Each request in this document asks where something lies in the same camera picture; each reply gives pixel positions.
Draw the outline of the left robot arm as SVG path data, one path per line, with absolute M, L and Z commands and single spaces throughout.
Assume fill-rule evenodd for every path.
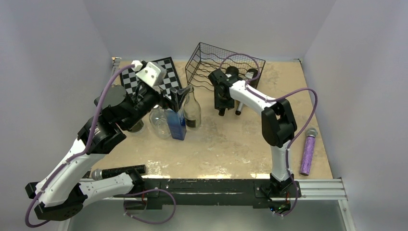
M 71 149 L 42 181 L 26 185 L 34 211 L 42 223 L 64 221 L 84 207 L 112 196 L 137 197 L 145 193 L 145 182 L 136 168 L 82 181 L 85 173 L 108 155 L 155 106 L 179 111 L 189 89 L 172 89 L 166 97 L 145 85 L 140 100 L 129 96 L 120 85 L 107 86 L 95 100 L 96 114 L 78 132 Z

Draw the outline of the black wire wine rack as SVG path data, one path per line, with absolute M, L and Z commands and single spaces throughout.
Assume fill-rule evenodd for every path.
M 199 42 L 185 66 L 187 84 L 212 91 L 209 74 L 218 68 L 226 71 L 231 66 L 238 69 L 238 76 L 242 79 L 246 79 L 245 75 L 251 69 L 258 70 L 258 74 L 262 75 L 265 60 L 232 54 L 235 52 Z

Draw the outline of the clear glass bottle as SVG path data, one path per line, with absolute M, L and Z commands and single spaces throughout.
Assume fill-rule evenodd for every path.
M 194 87 L 188 86 L 189 92 L 185 98 L 183 114 L 186 126 L 190 129 L 198 129 L 201 125 L 201 107 L 194 95 Z

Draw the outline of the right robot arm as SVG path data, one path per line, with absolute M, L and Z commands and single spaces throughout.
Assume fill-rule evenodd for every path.
M 300 187 L 290 167 L 290 143 L 297 124 L 290 103 L 285 98 L 276 100 L 249 86 L 236 74 L 216 69 L 208 76 L 214 87 L 214 108 L 223 116 L 239 101 L 261 117 L 261 132 L 271 148 L 272 167 L 267 194 L 299 197 Z

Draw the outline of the dark green wine bottle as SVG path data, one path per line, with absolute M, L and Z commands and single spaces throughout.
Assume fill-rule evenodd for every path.
M 225 75 L 230 78 L 230 77 L 235 77 L 238 80 L 242 80 L 242 77 L 239 76 L 239 69 L 234 67 L 234 66 L 229 66 L 226 69 Z

